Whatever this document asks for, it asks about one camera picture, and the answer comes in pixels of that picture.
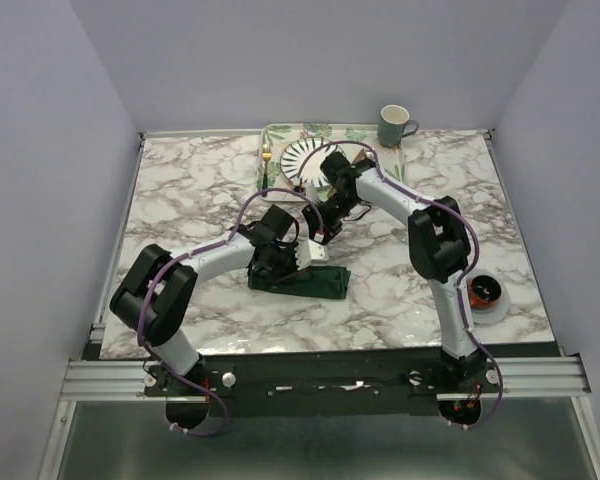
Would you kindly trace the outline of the dark green cloth napkin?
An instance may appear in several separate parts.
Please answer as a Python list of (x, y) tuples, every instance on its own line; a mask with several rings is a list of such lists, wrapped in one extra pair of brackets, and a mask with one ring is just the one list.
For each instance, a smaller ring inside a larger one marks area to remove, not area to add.
[(291, 285), (278, 285), (277, 280), (249, 279), (252, 290), (304, 298), (344, 300), (348, 293), (351, 272), (345, 267), (313, 266), (308, 278)]

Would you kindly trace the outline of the silver fork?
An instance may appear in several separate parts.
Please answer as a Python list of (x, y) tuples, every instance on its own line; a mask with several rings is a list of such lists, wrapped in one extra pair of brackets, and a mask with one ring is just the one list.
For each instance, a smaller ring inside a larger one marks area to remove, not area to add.
[(406, 239), (407, 238), (407, 231), (404, 229), (393, 229), (392, 230), (392, 234), (399, 239)]

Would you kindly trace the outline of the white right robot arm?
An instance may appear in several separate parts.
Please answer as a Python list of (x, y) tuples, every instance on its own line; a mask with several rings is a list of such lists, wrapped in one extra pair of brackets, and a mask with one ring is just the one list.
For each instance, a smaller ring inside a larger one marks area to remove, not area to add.
[(401, 222), (407, 229), (409, 259), (431, 289), (441, 329), (440, 379), (449, 390), (460, 392), (476, 380), (486, 354), (473, 333), (466, 276), (473, 267), (468, 226), (457, 202), (449, 197), (425, 198), (379, 174), (369, 159), (351, 163), (335, 152), (320, 165), (335, 192), (318, 204), (306, 207), (310, 238), (328, 244), (343, 227), (355, 207), (369, 203)]

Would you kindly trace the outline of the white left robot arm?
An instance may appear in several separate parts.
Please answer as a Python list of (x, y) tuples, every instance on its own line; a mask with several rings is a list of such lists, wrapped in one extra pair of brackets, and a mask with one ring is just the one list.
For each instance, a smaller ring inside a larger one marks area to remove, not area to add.
[(109, 308), (136, 332), (140, 346), (170, 367), (167, 382), (177, 393), (194, 393), (202, 380), (202, 355), (181, 329), (194, 288), (259, 261), (275, 279), (291, 273), (297, 244), (283, 238), (292, 228), (299, 228), (298, 221), (273, 205), (260, 220), (191, 253), (177, 256), (156, 244), (141, 250)]

